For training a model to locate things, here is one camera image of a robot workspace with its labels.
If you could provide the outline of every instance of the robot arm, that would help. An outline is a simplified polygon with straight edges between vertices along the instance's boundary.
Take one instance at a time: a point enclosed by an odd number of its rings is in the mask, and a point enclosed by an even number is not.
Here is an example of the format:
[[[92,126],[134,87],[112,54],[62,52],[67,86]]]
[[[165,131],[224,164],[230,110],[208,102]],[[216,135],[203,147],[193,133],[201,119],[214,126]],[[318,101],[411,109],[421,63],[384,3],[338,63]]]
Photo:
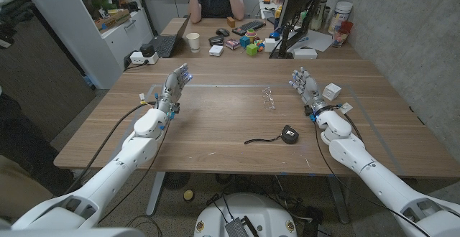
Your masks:
[[[99,222],[106,206],[138,166],[157,155],[170,119],[179,112],[181,91],[192,79],[184,64],[168,75],[156,108],[151,108],[134,125],[121,151],[82,188],[46,200],[24,214],[12,227],[28,229],[91,228]]]
[[[380,164],[364,143],[351,132],[350,124],[342,119],[321,97],[318,86],[303,68],[293,73],[289,83],[308,104],[329,145],[331,156],[354,171],[389,209],[414,222],[429,236],[455,236],[460,231],[460,205],[439,200],[413,190],[398,176]],[[396,216],[396,221],[408,236],[425,236],[412,224]]]

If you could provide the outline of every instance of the computer monitor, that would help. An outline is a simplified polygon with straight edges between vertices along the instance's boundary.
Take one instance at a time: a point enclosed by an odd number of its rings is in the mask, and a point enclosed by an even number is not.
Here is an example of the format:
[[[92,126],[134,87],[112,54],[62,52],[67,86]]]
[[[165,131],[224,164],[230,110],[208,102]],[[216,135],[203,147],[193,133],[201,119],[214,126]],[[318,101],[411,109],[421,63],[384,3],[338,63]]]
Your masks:
[[[271,58],[292,58],[292,55],[288,53],[288,49],[307,35],[308,25],[313,18],[314,10],[319,7],[319,3],[320,0],[284,0],[278,25],[282,28],[280,50],[277,51],[275,48],[270,55]],[[308,11],[308,13],[302,22],[302,27],[296,30],[297,34],[289,39],[289,32],[294,30],[295,24],[300,19],[300,13],[303,11]]]

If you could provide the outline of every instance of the wooden table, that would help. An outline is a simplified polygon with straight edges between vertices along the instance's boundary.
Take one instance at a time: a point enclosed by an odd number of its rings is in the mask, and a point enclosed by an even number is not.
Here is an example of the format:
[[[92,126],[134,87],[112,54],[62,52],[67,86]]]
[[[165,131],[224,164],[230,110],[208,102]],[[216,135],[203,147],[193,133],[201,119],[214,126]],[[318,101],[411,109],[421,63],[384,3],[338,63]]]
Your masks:
[[[175,34],[183,19],[173,19],[163,34]],[[396,175],[403,177],[459,177],[460,165],[409,109],[388,81],[369,61],[361,60],[353,48],[318,52],[317,60],[269,60],[268,53],[250,57],[242,48],[225,48],[220,57],[208,55],[208,38],[225,19],[204,19],[189,24],[189,32],[201,35],[201,51],[190,52],[182,42],[174,58],[156,65],[126,71],[107,93],[85,123],[59,153],[59,167],[85,167],[114,124],[139,103],[139,93],[154,99],[166,76],[188,63],[193,80],[180,99],[180,113],[170,125],[165,143],[152,169],[168,172],[220,172],[275,175],[329,175],[316,145],[313,123],[303,115],[300,96],[289,85],[291,73],[303,66],[323,89],[329,83],[342,87],[330,102],[350,103],[349,112],[363,137],[368,152]],[[266,37],[265,27],[258,35]],[[271,87],[275,110],[264,108],[262,90]],[[136,119],[146,108],[132,114],[115,131],[103,148],[94,168],[103,167],[122,139],[132,132]],[[291,125],[300,138],[297,144],[283,141],[244,145],[248,139],[276,137]],[[353,172],[336,162],[328,147],[320,144],[327,162],[338,175]]]

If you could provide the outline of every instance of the metal spring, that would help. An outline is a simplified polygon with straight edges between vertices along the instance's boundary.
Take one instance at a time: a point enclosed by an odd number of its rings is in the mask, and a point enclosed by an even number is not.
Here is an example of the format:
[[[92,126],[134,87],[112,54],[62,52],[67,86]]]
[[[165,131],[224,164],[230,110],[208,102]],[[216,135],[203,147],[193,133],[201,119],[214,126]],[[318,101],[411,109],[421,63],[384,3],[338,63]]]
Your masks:
[[[262,91],[262,97],[264,98],[264,107],[267,110],[270,111],[275,109],[275,102],[273,101],[272,90],[270,87],[267,87]]]

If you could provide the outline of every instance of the white cup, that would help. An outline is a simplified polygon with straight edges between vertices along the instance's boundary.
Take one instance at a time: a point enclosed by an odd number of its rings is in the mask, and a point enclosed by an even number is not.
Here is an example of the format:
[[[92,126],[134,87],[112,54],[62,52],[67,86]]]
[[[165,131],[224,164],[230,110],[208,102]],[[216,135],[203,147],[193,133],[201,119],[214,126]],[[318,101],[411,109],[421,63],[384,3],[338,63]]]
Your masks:
[[[187,34],[187,40],[192,53],[200,52],[200,35],[198,33]]]

